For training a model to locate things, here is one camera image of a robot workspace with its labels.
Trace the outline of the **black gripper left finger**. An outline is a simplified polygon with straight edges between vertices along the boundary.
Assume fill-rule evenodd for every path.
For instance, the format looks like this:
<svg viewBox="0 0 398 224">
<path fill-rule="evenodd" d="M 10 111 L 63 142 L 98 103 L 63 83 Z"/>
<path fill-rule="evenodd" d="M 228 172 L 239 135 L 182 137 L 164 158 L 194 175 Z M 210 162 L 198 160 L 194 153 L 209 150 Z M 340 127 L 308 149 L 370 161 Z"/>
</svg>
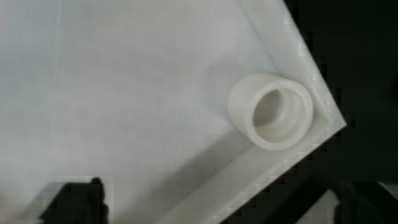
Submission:
<svg viewBox="0 0 398 224">
<path fill-rule="evenodd" d="M 88 183 L 66 183 L 40 216 L 43 224 L 109 224 L 106 185 L 98 177 Z"/>
</svg>

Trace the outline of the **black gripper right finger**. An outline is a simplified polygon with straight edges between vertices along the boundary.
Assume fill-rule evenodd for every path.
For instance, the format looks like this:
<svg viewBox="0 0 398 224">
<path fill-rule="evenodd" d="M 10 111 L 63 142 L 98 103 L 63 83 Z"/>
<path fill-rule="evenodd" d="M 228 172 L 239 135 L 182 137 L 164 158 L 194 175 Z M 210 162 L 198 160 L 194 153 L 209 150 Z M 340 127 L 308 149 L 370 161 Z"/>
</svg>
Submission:
<svg viewBox="0 0 398 224">
<path fill-rule="evenodd" d="M 377 182 L 344 182 L 333 192 L 335 224 L 398 224 L 398 199 Z"/>
</svg>

